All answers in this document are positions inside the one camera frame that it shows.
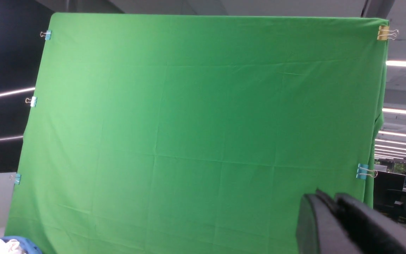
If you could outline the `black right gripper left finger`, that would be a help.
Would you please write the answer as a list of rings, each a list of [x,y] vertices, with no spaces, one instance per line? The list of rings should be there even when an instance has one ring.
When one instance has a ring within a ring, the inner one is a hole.
[[[339,206],[316,190],[300,199],[295,237],[300,254],[361,254],[337,217]]]

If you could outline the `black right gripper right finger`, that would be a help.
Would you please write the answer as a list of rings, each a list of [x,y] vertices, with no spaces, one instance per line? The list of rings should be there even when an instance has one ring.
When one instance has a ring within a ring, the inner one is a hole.
[[[406,228],[346,193],[335,202],[337,219],[363,254],[406,254]]]

